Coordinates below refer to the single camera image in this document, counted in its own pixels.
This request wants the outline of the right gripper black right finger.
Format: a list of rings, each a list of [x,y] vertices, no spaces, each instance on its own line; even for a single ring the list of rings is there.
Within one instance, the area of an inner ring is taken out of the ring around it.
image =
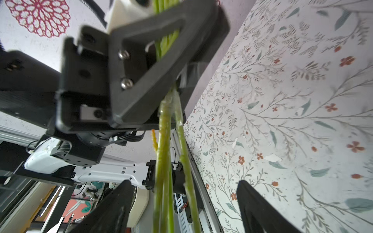
[[[237,188],[241,219],[246,233],[298,233],[269,202],[247,181],[239,181]]]

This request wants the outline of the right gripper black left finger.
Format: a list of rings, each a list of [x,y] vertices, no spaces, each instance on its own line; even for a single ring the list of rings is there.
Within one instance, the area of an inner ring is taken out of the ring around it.
[[[129,180],[114,189],[71,233],[124,233],[132,207],[134,186]]]

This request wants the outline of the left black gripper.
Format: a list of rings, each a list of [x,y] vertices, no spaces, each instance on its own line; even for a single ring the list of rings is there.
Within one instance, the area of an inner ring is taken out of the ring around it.
[[[1,55],[1,111],[46,128],[58,141],[51,157],[66,166],[97,165],[106,146],[159,129],[159,108],[150,124],[109,123],[107,37],[85,26],[77,43],[67,38],[60,72],[20,51]]]

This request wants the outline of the pink artificial flower bouquet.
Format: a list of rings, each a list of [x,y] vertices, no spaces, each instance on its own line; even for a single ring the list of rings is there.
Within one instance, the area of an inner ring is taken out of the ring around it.
[[[202,231],[198,213],[197,198],[191,172],[191,164],[188,157],[188,148],[184,135],[184,124],[181,108],[181,100],[177,87],[173,84],[159,106],[159,135],[152,132],[153,147],[157,154],[155,166],[154,185],[154,210],[153,210],[153,232],[173,233],[173,178],[170,155],[170,136],[172,118],[175,118],[176,131],[181,146],[181,163],[185,175],[182,183],[186,191],[188,204],[193,221],[193,231]]]

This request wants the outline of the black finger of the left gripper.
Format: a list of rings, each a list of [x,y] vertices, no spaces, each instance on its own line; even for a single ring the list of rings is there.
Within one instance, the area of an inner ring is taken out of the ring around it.
[[[186,107],[229,30],[226,14],[215,1],[183,1],[111,29],[107,37],[109,123],[150,124],[174,86]]]

